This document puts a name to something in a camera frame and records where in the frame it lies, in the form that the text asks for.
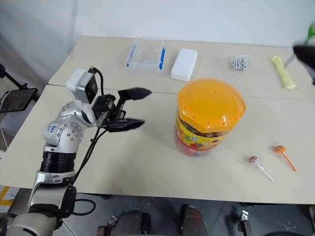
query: orange lollipop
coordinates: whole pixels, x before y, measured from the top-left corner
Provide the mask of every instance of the orange lollipop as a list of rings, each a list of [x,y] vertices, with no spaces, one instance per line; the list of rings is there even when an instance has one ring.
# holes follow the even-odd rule
[[[275,152],[279,153],[289,163],[289,165],[292,167],[292,169],[294,171],[296,171],[294,165],[292,164],[292,162],[290,161],[288,156],[285,154],[285,146],[276,146],[275,147]]]

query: robotic arm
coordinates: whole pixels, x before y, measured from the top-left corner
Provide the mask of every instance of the robotic arm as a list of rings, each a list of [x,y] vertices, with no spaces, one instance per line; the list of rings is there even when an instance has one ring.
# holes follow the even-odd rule
[[[96,96],[95,74],[76,69],[67,82],[73,101],[64,105],[58,117],[44,129],[43,160],[36,172],[29,200],[29,213],[16,216],[9,225],[7,236],[51,236],[62,225],[62,219],[74,210],[76,198],[74,159],[83,134],[88,127],[104,128],[108,132],[135,129],[144,120],[125,118],[123,106],[127,100],[138,100],[151,94],[144,88],[118,91],[115,104],[111,94]]]

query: white lollipop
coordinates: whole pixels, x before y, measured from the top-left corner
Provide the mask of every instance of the white lollipop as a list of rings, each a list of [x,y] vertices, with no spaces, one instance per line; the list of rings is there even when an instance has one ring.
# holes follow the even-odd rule
[[[250,158],[250,162],[251,162],[253,165],[258,166],[259,169],[260,169],[261,171],[263,171],[263,172],[266,174],[266,176],[268,176],[268,178],[269,178],[271,181],[274,181],[274,179],[270,176],[270,174],[268,174],[268,172],[266,172],[265,169],[259,164],[259,159],[258,159],[258,157],[252,156],[252,157]]]

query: lollipop stick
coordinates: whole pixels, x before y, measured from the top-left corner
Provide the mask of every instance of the lollipop stick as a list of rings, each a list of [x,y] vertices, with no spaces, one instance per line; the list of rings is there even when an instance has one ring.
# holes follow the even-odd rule
[[[266,176],[268,176],[268,178],[269,178],[271,181],[274,181],[274,179],[270,176],[270,174],[268,174],[268,172],[265,171],[265,169],[264,169],[263,167],[260,166],[260,170],[263,171],[263,172],[266,174]]]
[[[290,166],[292,167],[292,169],[293,169],[294,171],[296,171],[294,165],[292,164],[292,162],[290,161],[290,159],[288,158],[288,156],[285,155],[284,153],[282,153],[282,156],[283,156],[283,158],[290,164]]]

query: white table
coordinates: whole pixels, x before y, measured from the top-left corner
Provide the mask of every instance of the white table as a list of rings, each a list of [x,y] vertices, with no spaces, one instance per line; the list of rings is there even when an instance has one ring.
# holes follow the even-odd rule
[[[114,90],[106,92],[117,95]],[[43,128],[71,100],[65,87],[47,86],[0,160],[0,185],[32,188],[42,160]],[[144,118],[138,129],[108,133],[96,145],[76,186],[79,192],[241,201],[315,203],[315,113],[309,100],[245,98],[247,111],[209,156],[181,154],[173,141],[176,94],[153,93],[125,105],[127,117]],[[95,128],[87,129],[78,169]],[[272,151],[287,147],[294,172]],[[248,162],[251,155],[274,178]]]
[[[249,46],[236,44],[165,41],[163,70],[156,78],[131,75],[126,59],[133,43],[131,38],[82,36],[49,84],[65,86],[72,71],[77,68],[97,67],[105,77],[107,89],[145,87],[153,92],[177,93],[185,82],[170,78],[170,71],[181,48],[198,51],[198,59],[191,79],[213,77],[225,80],[237,88],[244,97],[285,99],[315,99],[312,79],[295,59],[287,68],[299,89],[285,91],[281,79],[271,63],[275,55],[286,60],[292,48]],[[233,71],[231,57],[248,55],[248,71]]]

